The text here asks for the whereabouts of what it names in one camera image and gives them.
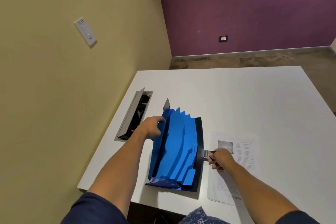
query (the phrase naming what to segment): white table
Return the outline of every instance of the white table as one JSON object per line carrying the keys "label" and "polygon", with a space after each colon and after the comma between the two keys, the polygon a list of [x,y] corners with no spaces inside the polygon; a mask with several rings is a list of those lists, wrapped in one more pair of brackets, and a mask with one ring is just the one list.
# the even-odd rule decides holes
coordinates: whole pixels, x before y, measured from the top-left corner
{"label": "white table", "polygon": [[[135,91],[143,87],[153,90],[145,116],[161,115],[168,97],[171,108],[201,117],[205,149],[212,131],[256,135],[260,179],[317,221],[335,221],[336,117],[298,66],[138,71],[78,188],[89,189],[124,144],[114,138]],[[145,142],[132,202],[185,215],[202,206],[208,215],[241,222],[236,207],[207,199],[207,162],[199,193],[145,185],[152,145]]]}

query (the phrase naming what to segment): person's left hand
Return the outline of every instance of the person's left hand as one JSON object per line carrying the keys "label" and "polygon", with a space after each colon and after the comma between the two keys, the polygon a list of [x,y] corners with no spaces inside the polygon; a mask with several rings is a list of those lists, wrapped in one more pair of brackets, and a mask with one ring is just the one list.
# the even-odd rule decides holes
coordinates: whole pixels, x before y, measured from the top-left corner
{"label": "person's left hand", "polygon": [[161,135],[158,129],[158,122],[166,123],[166,120],[162,116],[147,117],[135,131],[140,131],[145,134],[146,139],[152,139]]}

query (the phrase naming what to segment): person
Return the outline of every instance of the person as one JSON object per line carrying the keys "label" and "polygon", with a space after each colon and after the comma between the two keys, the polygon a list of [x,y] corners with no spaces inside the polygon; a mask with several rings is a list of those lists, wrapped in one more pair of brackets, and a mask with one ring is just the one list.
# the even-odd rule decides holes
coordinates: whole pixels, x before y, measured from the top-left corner
{"label": "person", "polygon": [[[162,116],[146,118],[124,145],[107,161],[90,189],[71,207],[61,224],[126,224],[128,208],[137,181],[142,148],[146,139],[160,135],[158,122]],[[230,175],[257,224],[315,224],[275,189],[255,178],[233,159],[226,149],[210,154],[212,169],[224,169]],[[226,223],[207,216],[200,207],[181,223]]]}

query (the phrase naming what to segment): accordion folder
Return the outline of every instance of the accordion folder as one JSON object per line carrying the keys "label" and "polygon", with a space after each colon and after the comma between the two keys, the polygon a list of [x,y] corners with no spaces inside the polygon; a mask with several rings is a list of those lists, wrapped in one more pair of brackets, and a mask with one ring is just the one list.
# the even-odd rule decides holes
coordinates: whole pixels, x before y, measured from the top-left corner
{"label": "accordion folder", "polygon": [[166,123],[157,125],[161,135],[153,140],[146,185],[196,192],[204,158],[202,120],[171,109],[168,99],[162,116]]}

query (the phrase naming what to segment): dark blue sleeve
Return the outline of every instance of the dark blue sleeve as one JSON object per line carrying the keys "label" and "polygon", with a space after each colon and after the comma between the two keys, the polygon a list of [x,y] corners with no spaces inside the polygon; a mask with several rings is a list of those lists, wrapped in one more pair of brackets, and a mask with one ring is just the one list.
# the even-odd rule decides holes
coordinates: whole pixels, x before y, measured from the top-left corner
{"label": "dark blue sleeve", "polygon": [[293,211],[282,216],[275,224],[319,224],[302,211]]}
{"label": "dark blue sleeve", "polygon": [[61,224],[128,224],[123,213],[105,198],[84,193],[71,207]]}

